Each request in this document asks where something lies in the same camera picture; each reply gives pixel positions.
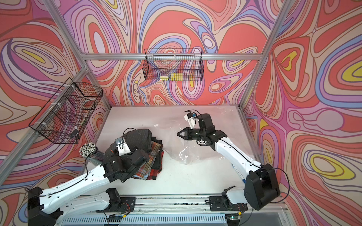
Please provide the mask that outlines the brown multicolour plaid shirt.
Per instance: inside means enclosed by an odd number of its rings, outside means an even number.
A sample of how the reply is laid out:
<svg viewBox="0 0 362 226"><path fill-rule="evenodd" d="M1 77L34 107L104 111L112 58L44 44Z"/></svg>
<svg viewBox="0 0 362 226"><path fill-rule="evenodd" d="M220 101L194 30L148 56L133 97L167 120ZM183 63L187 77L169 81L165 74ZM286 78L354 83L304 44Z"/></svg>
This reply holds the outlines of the brown multicolour plaid shirt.
<svg viewBox="0 0 362 226"><path fill-rule="evenodd" d="M142 179L147 180L147 177L151 171L151 167L153 166L156 156L163 151L163 142L162 140L158 140L155 137L151 138L151 151L149 153L149 161L143 165L133 176L134 179Z"/></svg>

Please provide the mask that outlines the dark striped shirt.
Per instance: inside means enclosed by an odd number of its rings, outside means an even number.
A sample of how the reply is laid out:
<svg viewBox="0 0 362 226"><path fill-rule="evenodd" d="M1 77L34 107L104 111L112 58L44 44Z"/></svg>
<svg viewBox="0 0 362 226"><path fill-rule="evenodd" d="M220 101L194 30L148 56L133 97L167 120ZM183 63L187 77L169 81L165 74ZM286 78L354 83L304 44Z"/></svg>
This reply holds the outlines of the dark striped shirt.
<svg viewBox="0 0 362 226"><path fill-rule="evenodd" d="M144 150L149 153L151 151L151 137L152 132L149 129L140 129L140 130L132 130L121 137L125 138L125 142L131 150L131 153L136 150ZM105 155L110 157L114 155L118 155L115 141L109 146L109 148L105 151Z"/></svg>

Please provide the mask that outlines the clear plastic vacuum bag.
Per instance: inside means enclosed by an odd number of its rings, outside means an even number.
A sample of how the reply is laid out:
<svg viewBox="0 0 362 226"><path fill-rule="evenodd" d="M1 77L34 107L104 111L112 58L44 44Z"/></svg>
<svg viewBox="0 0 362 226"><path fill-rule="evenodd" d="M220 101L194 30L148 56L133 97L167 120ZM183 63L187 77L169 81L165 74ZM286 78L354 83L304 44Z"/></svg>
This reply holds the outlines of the clear plastic vacuum bag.
<svg viewBox="0 0 362 226"><path fill-rule="evenodd" d="M216 152L216 143L222 140L230 139L243 151L249 150L241 120L229 107L187 108L169 114L156 128L163 134L169 156L185 165L223 159Z"/></svg>

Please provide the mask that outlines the red black plaid shirt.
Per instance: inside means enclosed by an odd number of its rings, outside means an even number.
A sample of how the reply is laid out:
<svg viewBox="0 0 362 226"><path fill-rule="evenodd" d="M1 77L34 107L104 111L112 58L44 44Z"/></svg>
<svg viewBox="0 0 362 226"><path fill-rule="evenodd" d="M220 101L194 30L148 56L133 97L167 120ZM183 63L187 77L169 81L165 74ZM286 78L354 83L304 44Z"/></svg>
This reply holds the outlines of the red black plaid shirt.
<svg viewBox="0 0 362 226"><path fill-rule="evenodd" d="M160 153L156 156L153 166L151 167L147 180L156 180L158 174L162 171L163 156L164 152L160 151Z"/></svg>

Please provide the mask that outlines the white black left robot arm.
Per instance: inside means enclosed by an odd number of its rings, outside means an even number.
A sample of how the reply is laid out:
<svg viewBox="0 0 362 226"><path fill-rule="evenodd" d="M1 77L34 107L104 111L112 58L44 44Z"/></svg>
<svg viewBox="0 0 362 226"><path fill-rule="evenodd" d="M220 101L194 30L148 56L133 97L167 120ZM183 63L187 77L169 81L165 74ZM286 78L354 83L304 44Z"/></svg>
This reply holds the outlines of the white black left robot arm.
<svg viewBox="0 0 362 226"><path fill-rule="evenodd" d="M142 149L122 156L106 156L100 165L64 184L28 190L28 225L56 226L66 218L91 211L131 212L131 207L121 199L115 188L96 195L87 193L117 180L125 182L149 159L148 153Z"/></svg>

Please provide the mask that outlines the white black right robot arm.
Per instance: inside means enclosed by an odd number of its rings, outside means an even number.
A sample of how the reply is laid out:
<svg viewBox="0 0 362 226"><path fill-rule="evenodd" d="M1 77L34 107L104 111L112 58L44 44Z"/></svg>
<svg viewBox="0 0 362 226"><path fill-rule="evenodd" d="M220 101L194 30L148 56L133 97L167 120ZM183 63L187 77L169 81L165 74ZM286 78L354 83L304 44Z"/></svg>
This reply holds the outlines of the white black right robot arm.
<svg viewBox="0 0 362 226"><path fill-rule="evenodd" d="M220 204L227 210L246 209L250 205L261 210L272 203L281 192L275 168L263 165L238 148L222 130L217 130L210 114L200 114L187 110L185 120L189 126L177 132L185 141L196 141L199 146L210 147L225 159L244 180L244 187L231 186L223 190Z"/></svg>

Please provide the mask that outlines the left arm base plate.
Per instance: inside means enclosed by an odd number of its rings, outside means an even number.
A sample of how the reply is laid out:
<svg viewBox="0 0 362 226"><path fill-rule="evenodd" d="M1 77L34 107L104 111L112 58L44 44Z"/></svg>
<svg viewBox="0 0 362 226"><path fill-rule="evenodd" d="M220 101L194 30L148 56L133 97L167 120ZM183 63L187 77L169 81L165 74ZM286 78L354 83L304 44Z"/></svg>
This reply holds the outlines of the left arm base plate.
<svg viewBox="0 0 362 226"><path fill-rule="evenodd" d="M110 198L106 209L96 212L130 213L134 211L136 197Z"/></svg>

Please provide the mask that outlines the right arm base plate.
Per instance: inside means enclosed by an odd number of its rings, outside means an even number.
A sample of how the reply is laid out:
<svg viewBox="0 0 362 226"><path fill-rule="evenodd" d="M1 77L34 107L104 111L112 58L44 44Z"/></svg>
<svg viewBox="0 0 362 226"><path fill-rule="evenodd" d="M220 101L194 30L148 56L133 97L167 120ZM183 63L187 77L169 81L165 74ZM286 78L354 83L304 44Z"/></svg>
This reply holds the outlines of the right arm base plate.
<svg viewBox="0 0 362 226"><path fill-rule="evenodd" d="M209 205L210 211L237 211L244 213L248 205L243 203L232 204L223 196L210 196L205 203Z"/></svg>

